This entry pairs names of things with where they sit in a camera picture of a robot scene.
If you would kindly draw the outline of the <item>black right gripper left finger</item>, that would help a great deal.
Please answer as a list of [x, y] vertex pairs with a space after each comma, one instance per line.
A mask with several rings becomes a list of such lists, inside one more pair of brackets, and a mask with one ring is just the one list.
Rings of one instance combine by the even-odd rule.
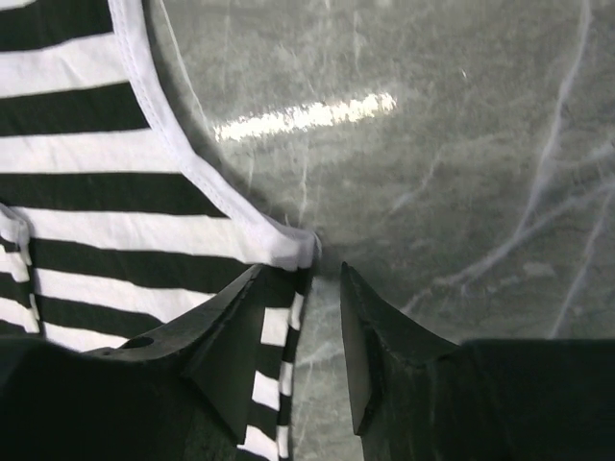
[[5, 460], [233, 460], [263, 321], [253, 267], [209, 301], [119, 348], [1, 341]]

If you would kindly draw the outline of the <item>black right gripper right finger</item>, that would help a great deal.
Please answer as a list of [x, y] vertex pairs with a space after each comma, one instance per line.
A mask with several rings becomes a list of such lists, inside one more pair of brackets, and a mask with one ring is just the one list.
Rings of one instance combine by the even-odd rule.
[[353, 431], [367, 460], [610, 460], [610, 339], [452, 343], [350, 265], [340, 307]]

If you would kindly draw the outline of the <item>wide striped black white tank top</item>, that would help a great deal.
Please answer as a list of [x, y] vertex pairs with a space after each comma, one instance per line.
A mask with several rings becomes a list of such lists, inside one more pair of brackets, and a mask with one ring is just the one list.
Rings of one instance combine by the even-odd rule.
[[261, 214], [190, 145], [138, 1], [1, 5], [1, 330], [117, 347], [267, 267], [234, 456], [289, 460], [315, 236]]

